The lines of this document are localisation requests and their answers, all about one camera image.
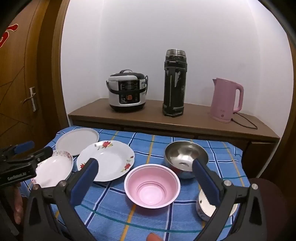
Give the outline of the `person's left hand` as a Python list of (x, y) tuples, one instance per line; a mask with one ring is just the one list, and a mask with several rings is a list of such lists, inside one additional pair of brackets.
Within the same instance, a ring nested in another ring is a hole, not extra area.
[(21, 184), (18, 183), (13, 188), (13, 198), (14, 198), (14, 219), (16, 224), (21, 224), (23, 219), (23, 199), (20, 193)]

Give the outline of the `person's right hand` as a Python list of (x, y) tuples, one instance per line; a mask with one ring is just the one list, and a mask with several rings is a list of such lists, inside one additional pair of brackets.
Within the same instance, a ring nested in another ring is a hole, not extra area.
[(147, 236), (146, 241), (163, 241), (163, 239), (158, 235), (156, 235), (155, 233), (150, 233)]

